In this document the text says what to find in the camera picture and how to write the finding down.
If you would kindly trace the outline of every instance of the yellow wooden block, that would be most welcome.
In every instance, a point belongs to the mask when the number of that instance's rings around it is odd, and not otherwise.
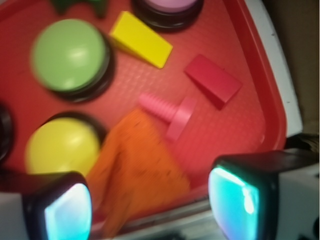
[[[110,36],[118,48],[162,69],[173,46],[128,11],[122,11]]]

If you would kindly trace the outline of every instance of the green button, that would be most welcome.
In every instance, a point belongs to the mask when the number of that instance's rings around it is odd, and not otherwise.
[[[75,91],[95,81],[105,54],[104,39],[94,26],[67,19],[40,34],[32,51],[32,67],[46,88]]]

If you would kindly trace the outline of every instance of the orange cloth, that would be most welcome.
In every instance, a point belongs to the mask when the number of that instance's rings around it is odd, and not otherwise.
[[[135,214],[189,191],[188,179],[139,109],[110,131],[86,180],[93,209],[106,216],[104,237],[114,237]]]

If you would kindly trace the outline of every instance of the pink button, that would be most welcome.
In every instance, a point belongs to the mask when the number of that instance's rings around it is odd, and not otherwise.
[[[144,0],[150,7],[165,13],[179,13],[189,9],[197,0]]]

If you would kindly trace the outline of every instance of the yellow button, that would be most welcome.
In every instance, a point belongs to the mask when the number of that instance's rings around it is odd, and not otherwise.
[[[99,140],[90,126],[62,117],[33,133],[26,146],[25,164],[29,174],[77,171],[86,176],[99,152]]]

